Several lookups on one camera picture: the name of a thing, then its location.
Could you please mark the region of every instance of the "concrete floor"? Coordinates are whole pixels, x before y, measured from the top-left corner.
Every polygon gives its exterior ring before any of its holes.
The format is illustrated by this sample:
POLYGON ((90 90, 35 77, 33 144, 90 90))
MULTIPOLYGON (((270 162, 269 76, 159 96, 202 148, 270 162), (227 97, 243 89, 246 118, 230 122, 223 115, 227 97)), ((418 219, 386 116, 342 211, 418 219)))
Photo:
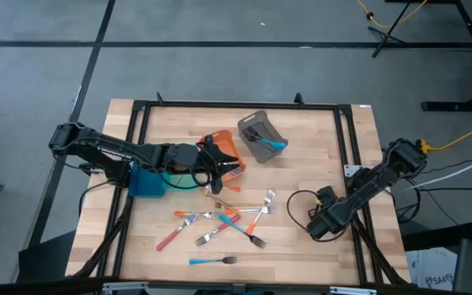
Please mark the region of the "concrete floor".
MULTIPOLYGON (((391 22, 402 8, 365 0, 377 19, 391 22)), ((472 17, 472 1, 464 4, 472 17)), ((0 39, 93 41, 107 0, 0 0, 0 39)), ((375 41, 354 0, 121 0, 107 41, 264 40, 375 41)), ((406 41, 471 41, 453 6, 430 5, 395 30, 406 41)), ((0 283, 9 282, 17 253, 52 166, 48 140, 68 118, 90 48, 0 48, 0 283)), ((382 145, 426 138, 438 146, 472 130, 472 113, 424 113, 424 100, 472 96, 472 51, 309 48, 104 48, 80 121, 101 129, 112 98, 370 104, 382 145)), ((472 138, 431 155, 439 167, 472 158, 472 138)), ((418 180, 432 179, 443 173, 418 180)), ((43 239, 77 225, 77 203, 88 177, 65 169, 43 239)), ((471 186, 472 171, 443 183, 471 186)), ((400 207, 414 193, 393 190, 400 207)), ((459 223, 472 221, 472 193, 434 196, 459 223)), ((452 222, 424 196, 415 219, 436 229, 452 222)), ((402 232, 416 230, 402 226, 402 232)))

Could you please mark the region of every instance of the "wooden tabletop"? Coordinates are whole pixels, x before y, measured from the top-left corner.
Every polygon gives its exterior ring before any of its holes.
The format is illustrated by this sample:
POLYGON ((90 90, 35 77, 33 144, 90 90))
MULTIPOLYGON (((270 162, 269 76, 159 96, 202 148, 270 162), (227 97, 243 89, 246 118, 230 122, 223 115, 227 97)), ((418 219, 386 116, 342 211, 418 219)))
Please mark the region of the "wooden tabletop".
MULTIPOLYGON (((133 100, 111 101, 103 133, 125 138, 133 100)), ((378 134, 370 106, 352 106, 362 164, 379 164, 378 134)), ((147 143, 195 143, 203 135, 229 129, 247 164, 239 178, 229 186, 242 188, 241 193, 222 191, 226 202, 262 202, 270 188, 277 190, 273 203, 276 212, 263 215, 254 234, 267 242, 265 249, 252 245, 232 228, 217 234, 212 241, 196 247, 194 240, 220 225, 218 220, 201 218, 185 228, 162 252, 156 245, 182 224, 175 210, 213 211, 214 203, 200 193, 166 193, 160 199, 137 198, 134 202, 128 238, 125 244, 122 279, 168 280, 192 282, 240 282, 267 284, 341 284, 357 285, 356 259, 351 231, 338 241, 316 243, 292 222, 286 211, 287 198, 298 189, 318 190, 331 185, 339 196, 345 196, 341 161, 334 115, 331 111, 265 110, 275 128, 288 139, 283 153, 259 164, 239 138, 236 124, 253 109, 152 107, 147 128, 147 143), (188 265, 189 258, 221 258, 237 256, 235 265, 220 263, 188 265)), ((141 115, 134 131, 136 143, 141 115)), ((343 117, 346 143, 349 147, 347 124, 343 117)), ((351 151, 347 151, 352 162, 351 151)), ((103 174, 93 175, 89 186, 105 181, 103 174)), ((104 186, 87 194, 79 219, 66 274, 74 274, 96 250, 103 239, 114 188, 104 186)), ((121 204, 125 203, 126 189, 121 204)), ((393 201, 386 193, 374 197, 371 211, 380 250, 398 274, 410 280, 393 201)), ((309 221, 307 210, 315 206, 314 197, 300 194, 291 202, 295 218, 304 225, 309 221)), ((243 228, 254 219, 254 213, 242 213, 238 222, 243 228)), ((106 275, 116 245, 111 247, 106 275)), ((367 274, 374 281, 370 256, 364 245, 367 274)))

